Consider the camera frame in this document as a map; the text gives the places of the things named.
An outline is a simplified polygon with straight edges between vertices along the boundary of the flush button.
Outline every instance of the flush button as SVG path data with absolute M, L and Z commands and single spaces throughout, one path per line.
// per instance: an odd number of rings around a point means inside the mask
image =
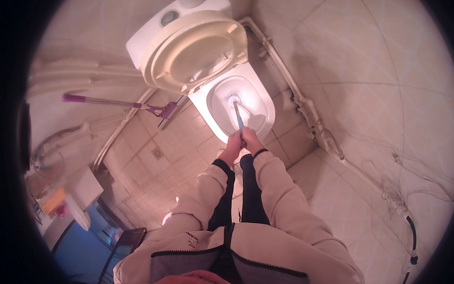
M 161 24 L 162 25 L 168 25 L 172 21 L 176 20 L 178 18 L 178 12 L 177 11 L 170 11 L 164 14 L 164 16 L 161 19 Z

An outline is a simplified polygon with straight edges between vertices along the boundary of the black pants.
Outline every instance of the black pants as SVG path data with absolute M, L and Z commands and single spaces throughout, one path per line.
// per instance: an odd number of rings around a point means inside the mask
M 243 209 L 241 222 L 270 224 L 262 204 L 262 191 L 257 185 L 256 172 L 252 165 L 254 158 L 251 154 L 244 155 L 240 160 L 240 166 L 243 170 Z M 224 163 L 221 160 L 214 161 L 213 164 Z M 227 165 L 221 168 L 227 174 L 227 188 L 225 194 L 219 200 L 213 216 L 208 222 L 208 231 L 213 232 L 218 227 L 229 226 L 232 224 L 232 195 L 235 174 Z

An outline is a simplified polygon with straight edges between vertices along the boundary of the hand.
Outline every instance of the hand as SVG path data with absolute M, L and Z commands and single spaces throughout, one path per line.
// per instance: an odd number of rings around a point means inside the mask
M 265 146 L 258 140 L 255 130 L 249 127 L 243 127 L 243 141 L 247 143 L 246 149 L 251 152 L 252 156 L 264 149 Z
M 219 156 L 218 159 L 223 160 L 229 167 L 231 167 L 233 166 L 233 161 L 240 155 L 240 150 L 242 148 L 243 141 L 241 140 L 241 130 L 238 130 L 228 138 L 226 150 Z

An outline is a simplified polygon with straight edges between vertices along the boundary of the black cable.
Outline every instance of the black cable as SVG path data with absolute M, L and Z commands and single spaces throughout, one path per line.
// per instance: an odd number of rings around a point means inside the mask
M 410 224 L 411 231 L 413 232 L 413 250 L 416 249 L 416 229 L 415 225 L 413 224 L 413 220 L 410 218 L 410 216 L 407 216 L 407 221 Z
M 410 272 L 407 272 L 407 275 L 405 275 L 405 279 L 404 279 L 404 282 L 402 284 L 407 283 L 408 275 L 410 275 Z
M 416 228 L 415 225 L 413 224 L 413 220 L 410 218 L 410 216 L 407 216 L 407 221 L 410 224 L 411 231 L 413 233 L 413 251 L 416 249 Z M 410 256 L 410 263 L 412 265 L 416 265 L 418 263 L 418 256 Z M 402 284 L 407 283 L 408 276 L 410 275 L 410 272 L 407 272 L 407 275 L 405 275 L 404 282 Z

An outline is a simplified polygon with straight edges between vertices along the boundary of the toilet seat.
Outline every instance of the toilet seat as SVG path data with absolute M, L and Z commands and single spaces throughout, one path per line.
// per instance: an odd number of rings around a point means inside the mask
M 150 86 L 189 95 L 247 61 L 244 27 L 204 10 L 165 26 L 148 45 L 140 69 Z

